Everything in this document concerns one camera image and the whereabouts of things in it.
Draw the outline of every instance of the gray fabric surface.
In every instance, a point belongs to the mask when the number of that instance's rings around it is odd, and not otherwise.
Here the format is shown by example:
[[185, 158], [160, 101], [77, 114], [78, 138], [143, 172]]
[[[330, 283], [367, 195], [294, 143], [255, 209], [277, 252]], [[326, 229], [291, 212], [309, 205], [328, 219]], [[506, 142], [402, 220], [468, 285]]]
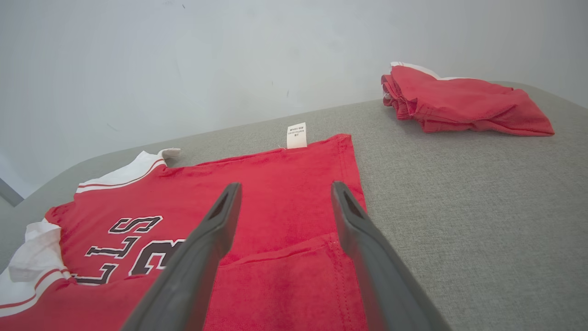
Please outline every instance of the gray fabric surface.
[[367, 212], [456, 330], [588, 328], [588, 110], [527, 85], [553, 137], [425, 134], [371, 101], [137, 147], [82, 162], [18, 205], [0, 231], [4, 268], [26, 224], [76, 185], [142, 150], [180, 147], [188, 166], [352, 134]]

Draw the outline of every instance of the white tag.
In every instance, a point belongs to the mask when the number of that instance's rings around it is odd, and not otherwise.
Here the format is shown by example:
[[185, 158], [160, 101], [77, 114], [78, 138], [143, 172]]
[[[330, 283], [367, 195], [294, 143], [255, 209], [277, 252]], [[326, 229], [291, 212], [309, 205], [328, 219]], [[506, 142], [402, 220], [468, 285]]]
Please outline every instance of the white tag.
[[286, 133], [286, 147], [290, 149], [306, 146], [306, 122], [288, 127], [288, 132]]

